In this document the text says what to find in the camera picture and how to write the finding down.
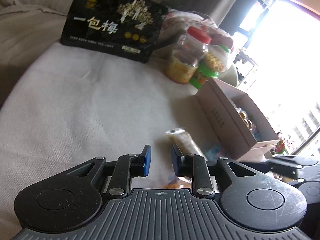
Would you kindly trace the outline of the small pastry snack pack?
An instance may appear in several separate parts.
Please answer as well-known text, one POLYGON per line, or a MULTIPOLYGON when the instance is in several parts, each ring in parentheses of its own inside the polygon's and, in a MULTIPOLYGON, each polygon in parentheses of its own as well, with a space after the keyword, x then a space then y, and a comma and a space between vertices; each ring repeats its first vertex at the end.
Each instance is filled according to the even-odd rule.
POLYGON ((191 189, 191 179, 189 177, 176 177, 169 184, 163 186, 164 189, 191 189))

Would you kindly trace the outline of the long biscuit bar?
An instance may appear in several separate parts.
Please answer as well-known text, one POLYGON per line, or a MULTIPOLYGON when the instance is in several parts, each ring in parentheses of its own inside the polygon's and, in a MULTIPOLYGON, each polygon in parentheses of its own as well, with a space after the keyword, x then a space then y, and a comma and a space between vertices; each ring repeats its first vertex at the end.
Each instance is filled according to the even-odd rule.
POLYGON ((195 141, 193 141, 190 133, 188 133, 184 128, 176 128, 166 131, 165 135, 172 144, 176 144, 180 148, 184 155, 200 155, 207 160, 206 156, 202 153, 195 141))

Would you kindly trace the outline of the potted red flowers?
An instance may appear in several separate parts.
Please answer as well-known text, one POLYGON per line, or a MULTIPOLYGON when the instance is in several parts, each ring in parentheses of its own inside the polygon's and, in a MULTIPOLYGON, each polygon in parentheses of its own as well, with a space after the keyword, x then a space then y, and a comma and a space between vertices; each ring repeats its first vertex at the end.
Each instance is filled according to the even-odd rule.
POLYGON ((290 144, 290 135, 283 135, 282 131, 277 132, 277 136, 279 141, 277 142, 276 146, 274 147, 275 154, 285 154, 288 155, 287 147, 290 144))

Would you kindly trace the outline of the blue clear snack wrapper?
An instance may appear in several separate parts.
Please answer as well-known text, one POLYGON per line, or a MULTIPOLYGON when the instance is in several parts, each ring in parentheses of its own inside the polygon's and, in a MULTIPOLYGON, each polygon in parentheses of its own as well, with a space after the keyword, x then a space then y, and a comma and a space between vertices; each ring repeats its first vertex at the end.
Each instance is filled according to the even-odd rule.
POLYGON ((216 142, 204 155, 208 161, 217 161, 219 157, 227 157, 227 152, 220 142, 216 142))

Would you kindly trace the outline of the pink cardboard box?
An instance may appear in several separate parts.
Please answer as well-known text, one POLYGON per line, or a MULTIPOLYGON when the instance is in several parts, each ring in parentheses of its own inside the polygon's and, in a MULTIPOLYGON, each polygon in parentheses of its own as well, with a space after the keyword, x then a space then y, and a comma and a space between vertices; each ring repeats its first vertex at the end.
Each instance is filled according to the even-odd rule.
POLYGON ((230 158, 261 161, 279 142, 268 120, 242 90, 219 79, 209 79, 196 98, 230 158))

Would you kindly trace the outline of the green lid round jar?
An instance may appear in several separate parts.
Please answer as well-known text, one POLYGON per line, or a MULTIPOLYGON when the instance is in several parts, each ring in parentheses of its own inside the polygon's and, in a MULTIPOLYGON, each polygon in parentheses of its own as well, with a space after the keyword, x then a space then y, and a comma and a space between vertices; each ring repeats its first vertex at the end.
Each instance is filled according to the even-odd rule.
POLYGON ((219 74, 229 70, 231 65, 231 52, 226 46, 209 46, 189 83, 200 89, 209 78, 218 78, 219 74))

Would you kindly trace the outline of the red lid plastic jar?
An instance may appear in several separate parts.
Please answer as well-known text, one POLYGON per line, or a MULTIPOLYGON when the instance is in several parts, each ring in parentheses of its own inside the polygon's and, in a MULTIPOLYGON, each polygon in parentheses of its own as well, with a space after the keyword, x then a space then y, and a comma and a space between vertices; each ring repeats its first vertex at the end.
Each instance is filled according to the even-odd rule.
POLYGON ((212 38, 199 28, 190 26, 180 36, 164 72, 175 83, 186 84, 196 72, 199 62, 208 51, 212 38))

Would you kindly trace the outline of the black plum snack bag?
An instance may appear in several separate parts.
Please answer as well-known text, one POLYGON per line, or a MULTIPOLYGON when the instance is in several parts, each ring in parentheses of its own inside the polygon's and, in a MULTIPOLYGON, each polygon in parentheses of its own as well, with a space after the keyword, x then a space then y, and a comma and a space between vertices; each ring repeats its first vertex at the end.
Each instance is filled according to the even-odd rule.
POLYGON ((146 63, 168 11, 152 0, 73 0, 60 42, 146 63))

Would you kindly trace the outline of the floral folded blanket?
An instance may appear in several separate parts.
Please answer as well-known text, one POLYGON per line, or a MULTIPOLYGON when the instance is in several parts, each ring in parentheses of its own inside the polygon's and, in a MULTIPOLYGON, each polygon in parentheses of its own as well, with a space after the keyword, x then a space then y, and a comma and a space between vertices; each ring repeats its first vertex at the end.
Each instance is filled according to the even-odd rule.
POLYGON ((220 29, 207 15, 199 12, 187 12, 170 9, 163 21, 156 48, 163 48, 176 43, 190 26, 207 33, 211 38, 211 45, 224 45, 230 52, 234 50, 234 41, 229 33, 220 29))

